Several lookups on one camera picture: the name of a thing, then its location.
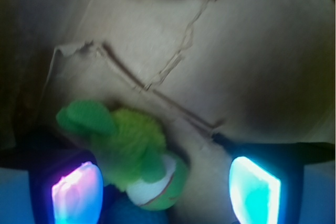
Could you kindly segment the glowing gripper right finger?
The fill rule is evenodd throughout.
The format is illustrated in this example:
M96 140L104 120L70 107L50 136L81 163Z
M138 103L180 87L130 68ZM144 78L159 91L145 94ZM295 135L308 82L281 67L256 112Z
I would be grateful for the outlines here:
M229 198L239 223L298 223L303 164L299 144L244 144L229 168Z

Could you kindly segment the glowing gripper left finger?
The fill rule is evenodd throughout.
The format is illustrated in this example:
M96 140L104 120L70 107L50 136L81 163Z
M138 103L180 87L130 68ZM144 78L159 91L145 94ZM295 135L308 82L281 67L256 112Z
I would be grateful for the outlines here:
M39 153L29 185L35 223L98 223L103 178L90 151Z

